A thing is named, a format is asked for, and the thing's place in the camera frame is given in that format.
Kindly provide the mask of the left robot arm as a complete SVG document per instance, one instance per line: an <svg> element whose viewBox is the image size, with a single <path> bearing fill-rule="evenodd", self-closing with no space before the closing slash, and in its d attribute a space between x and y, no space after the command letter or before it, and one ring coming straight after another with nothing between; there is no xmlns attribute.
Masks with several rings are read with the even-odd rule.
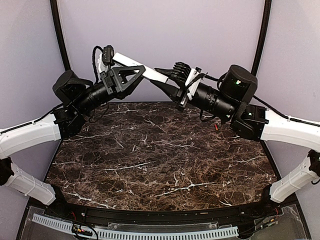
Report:
<svg viewBox="0 0 320 240"><path fill-rule="evenodd" d="M114 67L101 73L102 81L94 84L65 71L52 87L61 104L44 116L3 129L0 132L0 184L34 198L60 218L71 213L58 187L44 183L12 162L10 156L21 150L77 135L86 123L85 117L113 99L130 95L143 79L143 65Z"/></svg>

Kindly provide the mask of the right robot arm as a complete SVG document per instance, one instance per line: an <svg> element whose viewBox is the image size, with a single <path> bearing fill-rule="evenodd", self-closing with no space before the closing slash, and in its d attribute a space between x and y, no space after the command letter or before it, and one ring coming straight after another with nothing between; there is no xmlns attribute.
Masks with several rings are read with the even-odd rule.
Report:
<svg viewBox="0 0 320 240"><path fill-rule="evenodd" d="M173 69L156 69L153 84L160 88L179 111L187 104L209 113L209 119L220 119L239 137L251 141L276 141L309 148L306 158L294 170L263 190L255 213L266 217L291 194L320 176L320 124L285 115L264 101L251 104L258 88L257 78L239 65L216 80L217 87L203 84L207 78L199 68L177 62Z"/></svg>

